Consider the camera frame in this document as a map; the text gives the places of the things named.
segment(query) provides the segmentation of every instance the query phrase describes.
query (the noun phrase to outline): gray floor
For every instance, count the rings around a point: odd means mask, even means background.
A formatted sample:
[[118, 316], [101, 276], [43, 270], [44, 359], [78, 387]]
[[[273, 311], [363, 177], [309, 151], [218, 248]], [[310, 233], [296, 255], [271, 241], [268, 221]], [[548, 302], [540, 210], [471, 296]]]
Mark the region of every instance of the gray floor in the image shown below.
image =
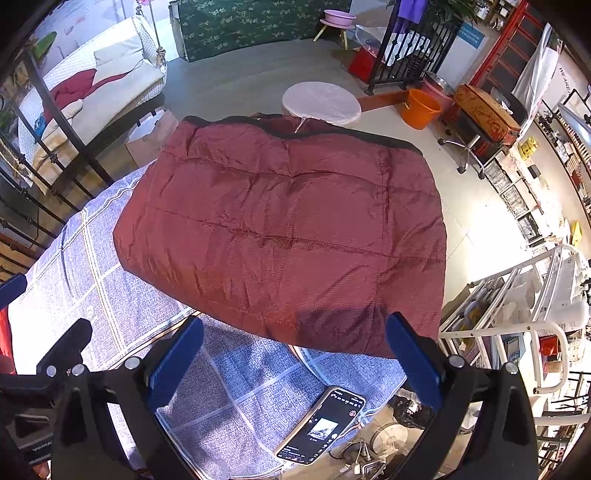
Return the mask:
[[176, 59], [168, 64], [165, 105], [178, 119], [281, 113], [283, 93], [309, 81], [334, 83], [361, 97], [366, 85], [342, 66], [353, 55], [320, 39], [257, 45], [192, 63]]

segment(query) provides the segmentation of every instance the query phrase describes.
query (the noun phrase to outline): blue sign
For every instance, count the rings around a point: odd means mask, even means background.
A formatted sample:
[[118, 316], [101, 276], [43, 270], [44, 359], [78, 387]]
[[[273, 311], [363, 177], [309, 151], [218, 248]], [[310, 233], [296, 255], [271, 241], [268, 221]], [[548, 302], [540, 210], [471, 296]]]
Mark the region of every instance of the blue sign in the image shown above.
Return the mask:
[[484, 40], [484, 33], [466, 22], [462, 24], [457, 36], [468, 42], [474, 48], [480, 47], [482, 40]]

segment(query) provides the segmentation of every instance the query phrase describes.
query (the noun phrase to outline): orange bucket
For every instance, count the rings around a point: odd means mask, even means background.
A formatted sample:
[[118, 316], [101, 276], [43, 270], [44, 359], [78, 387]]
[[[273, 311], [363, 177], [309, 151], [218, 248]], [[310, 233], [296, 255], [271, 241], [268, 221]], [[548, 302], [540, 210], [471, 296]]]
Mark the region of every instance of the orange bucket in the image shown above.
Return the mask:
[[435, 98], [416, 88], [408, 89], [408, 99], [402, 106], [401, 113], [408, 125], [422, 130], [441, 112], [441, 105]]

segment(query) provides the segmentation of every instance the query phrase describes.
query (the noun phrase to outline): chair base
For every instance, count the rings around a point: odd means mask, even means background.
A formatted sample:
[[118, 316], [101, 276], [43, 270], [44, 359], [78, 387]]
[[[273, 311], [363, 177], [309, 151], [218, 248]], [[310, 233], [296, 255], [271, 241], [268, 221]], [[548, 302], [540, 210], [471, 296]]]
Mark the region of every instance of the chair base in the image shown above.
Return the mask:
[[472, 147], [474, 145], [476, 145], [476, 142], [478, 142], [479, 140], [480, 140], [480, 135], [476, 135], [474, 138], [472, 138], [472, 140], [470, 140], [470, 143], [468, 143], [467, 145], [460, 143], [460, 142], [455, 142], [453, 140], [447, 140], [445, 138], [440, 138], [439, 140], [437, 140], [437, 143], [440, 144], [441, 146], [449, 143], [452, 145], [456, 145], [456, 146], [462, 148], [463, 150], [466, 150], [468, 155], [466, 155], [465, 159], [463, 160], [463, 164], [457, 168], [457, 172], [460, 174], [464, 173], [466, 171], [466, 167], [468, 166], [470, 158], [473, 158], [474, 161], [476, 162], [476, 164], [480, 167], [480, 169], [478, 170], [478, 178], [481, 180], [484, 180], [484, 178], [485, 178], [484, 165], [478, 159], [476, 154], [472, 151]]

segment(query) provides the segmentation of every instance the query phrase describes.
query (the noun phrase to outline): white curtain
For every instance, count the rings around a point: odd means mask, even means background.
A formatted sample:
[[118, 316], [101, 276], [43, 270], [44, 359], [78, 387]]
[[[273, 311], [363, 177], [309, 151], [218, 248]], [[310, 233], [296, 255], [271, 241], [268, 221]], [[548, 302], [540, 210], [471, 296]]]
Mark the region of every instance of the white curtain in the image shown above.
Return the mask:
[[552, 76], [558, 65], [558, 57], [560, 54], [556, 50], [548, 47], [551, 33], [552, 27], [550, 24], [546, 24], [540, 43], [535, 49], [535, 53], [530, 58], [524, 71], [517, 80], [515, 89], [511, 92], [528, 112], [528, 117], [521, 125], [521, 133], [518, 141], [521, 140], [534, 121], [542, 97], [548, 89], [550, 80], [552, 80]]

